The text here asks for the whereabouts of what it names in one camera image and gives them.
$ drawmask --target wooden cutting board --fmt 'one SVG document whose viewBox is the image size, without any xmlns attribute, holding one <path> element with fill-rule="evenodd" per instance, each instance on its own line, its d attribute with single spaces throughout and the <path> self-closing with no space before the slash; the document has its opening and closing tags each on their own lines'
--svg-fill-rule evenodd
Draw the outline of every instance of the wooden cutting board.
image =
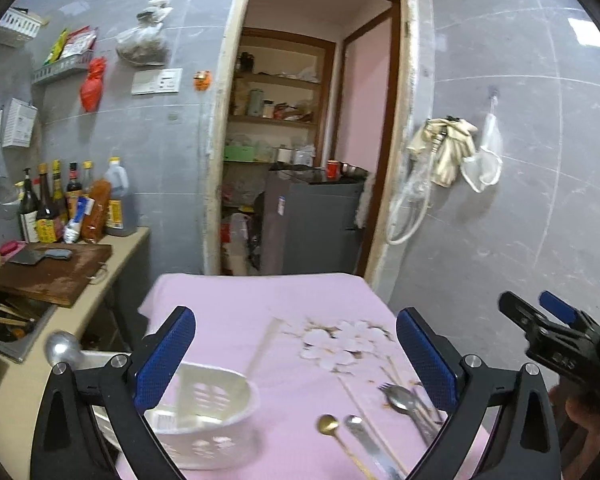
<svg viewBox="0 0 600 480">
<path fill-rule="evenodd" d="M 110 245 L 28 244 L 36 250 L 69 249 L 70 260 L 44 258 L 34 266 L 6 262 L 0 267 L 0 291 L 32 300 L 72 306 L 102 264 L 111 256 Z"/>
</svg>

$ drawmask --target blue gripper pad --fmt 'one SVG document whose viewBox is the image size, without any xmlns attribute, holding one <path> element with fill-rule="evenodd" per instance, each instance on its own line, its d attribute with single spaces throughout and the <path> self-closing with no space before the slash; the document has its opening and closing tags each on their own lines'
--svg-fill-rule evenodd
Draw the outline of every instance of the blue gripper pad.
<svg viewBox="0 0 600 480">
<path fill-rule="evenodd" d="M 398 314 L 395 331 L 433 405 L 453 412 L 458 403 L 456 377 L 406 309 Z"/>
<path fill-rule="evenodd" d="M 196 317 L 185 308 L 136 374 L 133 399 L 138 412 L 158 405 L 195 333 Z"/>
<path fill-rule="evenodd" d="M 538 302 L 542 308 L 551 312 L 561 322 L 568 325 L 576 321 L 576 310 L 548 290 L 540 294 Z"/>
</svg>

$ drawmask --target sink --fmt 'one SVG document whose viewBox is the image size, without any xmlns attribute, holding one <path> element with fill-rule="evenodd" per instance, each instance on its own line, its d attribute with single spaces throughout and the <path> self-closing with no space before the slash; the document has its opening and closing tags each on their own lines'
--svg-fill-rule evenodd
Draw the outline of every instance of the sink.
<svg viewBox="0 0 600 480">
<path fill-rule="evenodd" d="M 0 303 L 8 297 L 8 294 L 0 292 Z M 33 326 L 33 329 L 22 339 L 17 339 L 6 329 L 4 325 L 0 324 L 0 353 L 13 359 L 16 362 L 23 362 L 27 353 L 33 346 L 40 335 L 41 330 L 45 327 L 51 316 L 56 310 L 56 306 L 45 301 L 28 300 L 27 298 L 15 298 L 14 301 L 17 304 L 23 305 L 27 310 L 33 311 L 40 315 L 40 319 L 37 320 Z M 1 317 L 9 317 L 0 311 Z"/>
</svg>

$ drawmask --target kitchen counter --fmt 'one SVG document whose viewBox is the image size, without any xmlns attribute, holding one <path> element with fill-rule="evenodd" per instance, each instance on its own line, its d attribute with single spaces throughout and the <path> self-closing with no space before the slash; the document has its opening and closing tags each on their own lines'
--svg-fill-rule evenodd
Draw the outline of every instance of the kitchen counter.
<svg viewBox="0 0 600 480">
<path fill-rule="evenodd" d="M 106 291 L 148 234 L 147 227 L 140 227 L 125 238 L 103 238 L 101 243 L 113 247 L 106 277 L 95 285 L 87 285 L 71 308 L 56 309 L 22 364 L 0 355 L 0 462 L 13 480 L 29 479 L 33 432 L 51 371 L 44 355 L 47 335 L 65 330 L 80 339 Z"/>
</svg>

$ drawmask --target human hand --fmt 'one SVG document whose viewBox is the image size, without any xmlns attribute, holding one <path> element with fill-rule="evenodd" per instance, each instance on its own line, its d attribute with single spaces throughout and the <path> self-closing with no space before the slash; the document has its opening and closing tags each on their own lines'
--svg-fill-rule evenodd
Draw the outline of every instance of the human hand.
<svg viewBox="0 0 600 480">
<path fill-rule="evenodd" d="M 549 391 L 549 399 L 556 404 L 558 386 Z M 567 416 L 587 431 L 582 450 L 564 469 L 564 480 L 580 480 L 600 452 L 600 414 L 579 399 L 570 397 L 564 405 Z"/>
</svg>

